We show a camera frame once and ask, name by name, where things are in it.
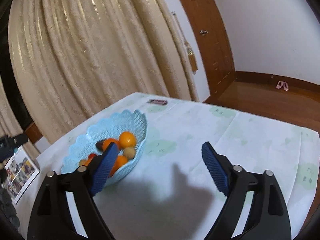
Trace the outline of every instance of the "blue plastic basket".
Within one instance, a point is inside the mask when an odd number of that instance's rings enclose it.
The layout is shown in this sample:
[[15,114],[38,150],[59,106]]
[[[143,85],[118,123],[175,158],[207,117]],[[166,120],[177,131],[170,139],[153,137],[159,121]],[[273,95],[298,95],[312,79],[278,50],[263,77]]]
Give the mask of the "blue plastic basket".
[[124,110],[122,113],[114,113],[110,118],[103,118],[97,124],[89,126],[87,134],[79,135],[76,143],[69,147],[69,154],[63,159],[61,173],[73,172],[79,166],[79,161],[87,159],[90,153],[102,154],[96,148],[96,142],[106,138],[118,139],[124,131],[129,131],[135,135],[137,139],[136,155],[133,160],[123,165],[111,178],[107,179],[104,186],[123,179],[140,159],[147,138],[147,118],[139,110],[135,110],[134,113],[129,110]]

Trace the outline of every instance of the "white tablecloth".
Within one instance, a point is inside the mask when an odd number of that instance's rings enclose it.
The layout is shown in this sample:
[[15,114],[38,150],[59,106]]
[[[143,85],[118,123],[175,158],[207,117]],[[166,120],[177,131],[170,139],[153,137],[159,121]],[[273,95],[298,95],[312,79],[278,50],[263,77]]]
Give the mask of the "white tablecloth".
[[[117,240],[204,239],[226,200],[202,161],[201,145],[205,141],[247,171],[274,172],[287,203],[294,238],[316,192],[318,133],[236,110],[172,98],[166,98],[167,106],[147,104],[149,99],[161,98],[141,93],[127,96],[42,153],[37,158],[41,173],[16,206],[21,234],[26,238],[33,202],[45,174],[50,170],[60,173],[62,160],[76,137],[114,112],[140,109],[148,119],[143,156],[126,178],[94,197]],[[242,232],[251,200],[252,193],[248,193],[234,235]]]

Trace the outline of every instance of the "pink slipper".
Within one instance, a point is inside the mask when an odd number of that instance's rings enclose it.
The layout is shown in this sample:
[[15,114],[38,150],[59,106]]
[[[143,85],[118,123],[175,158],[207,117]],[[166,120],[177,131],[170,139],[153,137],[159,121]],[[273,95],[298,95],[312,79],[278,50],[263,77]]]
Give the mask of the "pink slipper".
[[277,86],[276,86],[276,89],[282,88],[283,84],[284,84],[283,81],[279,81],[278,84],[277,84]]
[[284,82],[284,83],[283,83],[283,90],[284,90],[284,91],[288,91],[288,90],[289,90],[289,85],[288,85],[287,82]]

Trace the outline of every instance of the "orange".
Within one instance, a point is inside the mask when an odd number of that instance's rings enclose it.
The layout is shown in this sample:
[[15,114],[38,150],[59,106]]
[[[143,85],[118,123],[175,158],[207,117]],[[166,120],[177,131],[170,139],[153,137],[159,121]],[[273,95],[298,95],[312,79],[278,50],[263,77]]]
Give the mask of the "orange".
[[131,132],[123,132],[120,134],[119,143],[122,149],[127,147],[135,147],[137,144],[137,140],[135,136]]
[[85,162],[84,166],[88,166],[91,161],[92,161],[92,158],[91,159],[87,159],[87,161]]
[[112,142],[114,142],[118,146],[118,151],[120,152],[119,141],[114,139],[114,138],[109,138],[107,140],[104,140],[103,144],[102,144],[102,150],[105,151],[108,148],[109,144],[112,143]]
[[93,159],[95,156],[98,156],[98,155],[95,153],[90,153],[88,156],[88,159]]
[[115,165],[113,165],[111,171],[110,171],[110,177],[113,176],[113,174],[116,173],[116,171],[125,165],[128,162],[128,159],[122,155],[118,156],[115,162]]

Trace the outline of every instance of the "blue gripper pad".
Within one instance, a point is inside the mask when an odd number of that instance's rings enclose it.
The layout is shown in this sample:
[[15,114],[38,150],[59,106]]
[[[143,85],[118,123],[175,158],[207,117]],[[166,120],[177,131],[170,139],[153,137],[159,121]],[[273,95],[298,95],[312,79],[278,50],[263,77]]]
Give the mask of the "blue gripper pad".
[[90,193],[95,196],[98,192],[102,191],[106,180],[109,178],[109,174],[113,165],[118,157],[118,146],[113,143],[111,147],[108,148],[108,153],[102,159],[99,167],[96,169],[94,175],[92,176],[92,187]]
[[216,184],[218,191],[222,192],[225,196],[229,196],[228,176],[219,161],[217,160],[217,153],[211,147],[209,143],[202,145],[202,159],[205,166]]

